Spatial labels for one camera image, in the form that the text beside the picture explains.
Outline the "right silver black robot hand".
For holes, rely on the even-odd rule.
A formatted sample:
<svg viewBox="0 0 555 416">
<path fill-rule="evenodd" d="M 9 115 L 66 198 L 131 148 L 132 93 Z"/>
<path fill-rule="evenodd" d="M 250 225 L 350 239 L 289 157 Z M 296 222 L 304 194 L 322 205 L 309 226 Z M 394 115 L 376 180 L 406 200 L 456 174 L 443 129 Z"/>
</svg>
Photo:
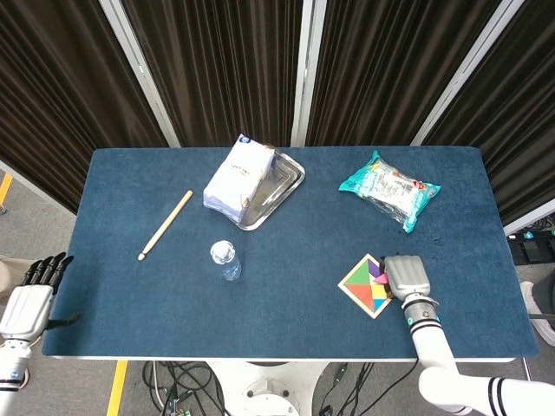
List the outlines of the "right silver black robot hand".
<svg viewBox="0 0 555 416">
<path fill-rule="evenodd" d="M 419 256 L 399 255 L 383 258 L 383 268 L 393 295 L 401 301 L 410 296 L 428 296 L 430 281 Z"/>
</svg>

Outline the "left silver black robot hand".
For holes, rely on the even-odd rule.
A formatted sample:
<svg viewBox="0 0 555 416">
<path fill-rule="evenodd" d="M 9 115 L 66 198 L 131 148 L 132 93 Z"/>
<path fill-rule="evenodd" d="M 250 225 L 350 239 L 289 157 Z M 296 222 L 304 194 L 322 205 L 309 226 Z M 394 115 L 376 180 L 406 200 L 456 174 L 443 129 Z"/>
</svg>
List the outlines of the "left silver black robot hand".
<svg viewBox="0 0 555 416">
<path fill-rule="evenodd" d="M 6 341 L 31 343 L 46 330 L 79 320 L 79 312 L 61 319 L 50 317 L 65 270 L 73 260 L 65 252 L 38 260 L 1 257 L 1 336 Z"/>
</svg>

